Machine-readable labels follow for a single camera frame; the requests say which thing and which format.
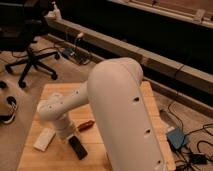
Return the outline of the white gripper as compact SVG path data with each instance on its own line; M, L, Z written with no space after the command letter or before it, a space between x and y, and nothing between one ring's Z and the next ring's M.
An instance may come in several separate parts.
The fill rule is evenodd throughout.
M57 136L64 140L73 134L76 130L75 124L69 118L62 118L53 122Z

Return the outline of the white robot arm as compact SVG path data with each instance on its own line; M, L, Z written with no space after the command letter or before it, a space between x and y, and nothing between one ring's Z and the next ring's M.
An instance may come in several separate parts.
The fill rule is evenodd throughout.
M113 171L168 171L144 104L142 80L143 70L136 60L105 60L78 89L40 103L38 113L60 127L65 113L89 104Z

